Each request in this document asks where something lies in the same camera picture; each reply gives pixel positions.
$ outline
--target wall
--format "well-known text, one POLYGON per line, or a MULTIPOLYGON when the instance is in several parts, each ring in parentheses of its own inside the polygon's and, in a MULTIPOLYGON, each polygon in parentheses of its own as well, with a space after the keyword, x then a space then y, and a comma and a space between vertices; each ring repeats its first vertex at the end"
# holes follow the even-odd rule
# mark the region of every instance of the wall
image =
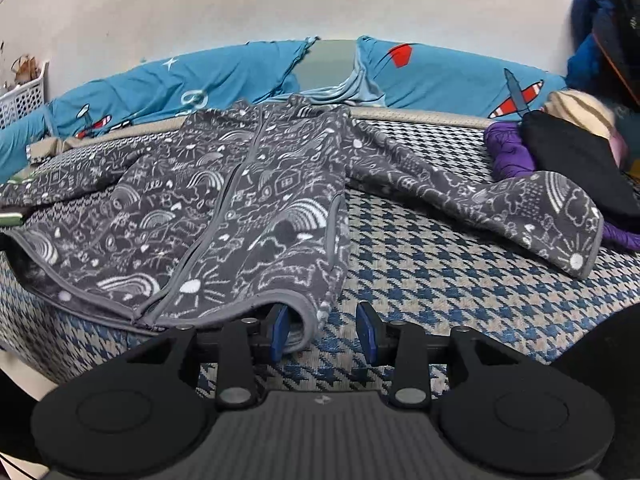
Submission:
POLYGON ((49 96, 141 59, 249 40, 420 41, 564 73, 571 0, 4 0, 0 64, 51 60, 49 96))

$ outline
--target houndstooth mattress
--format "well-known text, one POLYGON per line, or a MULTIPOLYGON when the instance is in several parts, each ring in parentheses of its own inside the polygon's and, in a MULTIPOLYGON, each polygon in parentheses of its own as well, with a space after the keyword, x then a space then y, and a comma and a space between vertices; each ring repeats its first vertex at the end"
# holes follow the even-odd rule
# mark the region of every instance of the houndstooth mattress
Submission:
MULTIPOLYGON (((435 166, 480 182, 492 180, 482 130, 369 122, 435 166)), ((68 152, 46 169, 101 146, 68 152)), ((360 300, 370 301, 384 319, 417 322, 430 333, 447 335, 451 326, 467 324, 545 363, 610 314, 640 301, 640 255, 603 247, 589 278, 577 281, 438 212, 417 212, 356 190, 348 191, 347 202, 351 259, 338 308, 308 349, 260 368, 270 387, 384 389, 389 370, 367 368, 356 337, 360 300)), ((67 381, 143 339, 45 304, 20 287, 0 254, 0 342, 54 382, 67 381)), ((434 392, 441 392, 444 368, 433 367, 432 377, 434 392)), ((212 394, 214 378, 214 367, 204 366, 203 394, 212 394)))

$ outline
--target striped hat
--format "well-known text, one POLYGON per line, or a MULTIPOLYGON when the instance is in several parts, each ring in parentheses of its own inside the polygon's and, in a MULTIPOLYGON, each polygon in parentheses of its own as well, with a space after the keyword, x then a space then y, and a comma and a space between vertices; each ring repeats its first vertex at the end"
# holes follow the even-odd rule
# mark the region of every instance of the striped hat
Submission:
POLYGON ((578 90, 550 92, 543 109, 599 137, 609 139, 616 116, 594 96, 578 90))

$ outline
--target metal screw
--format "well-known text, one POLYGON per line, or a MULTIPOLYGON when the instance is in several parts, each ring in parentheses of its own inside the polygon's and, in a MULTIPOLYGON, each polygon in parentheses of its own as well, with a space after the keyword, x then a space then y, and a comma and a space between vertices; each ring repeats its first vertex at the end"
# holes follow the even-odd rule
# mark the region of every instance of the metal screw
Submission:
POLYGON ((251 392, 246 388, 239 388, 238 386, 234 386, 232 388, 227 388, 223 390, 218 397, 225 404, 242 404, 251 399, 251 392))
POLYGON ((402 388, 396 391, 396 400, 403 404, 420 404, 427 394, 418 388, 402 388))

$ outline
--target white plastic basket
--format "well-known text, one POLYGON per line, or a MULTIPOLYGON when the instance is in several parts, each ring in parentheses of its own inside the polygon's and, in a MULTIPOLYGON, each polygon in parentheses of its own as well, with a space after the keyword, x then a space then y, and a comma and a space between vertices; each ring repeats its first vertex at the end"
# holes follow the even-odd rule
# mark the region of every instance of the white plastic basket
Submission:
POLYGON ((0 130, 44 104, 44 76, 49 61, 42 64, 37 79, 19 85, 0 97, 0 130))

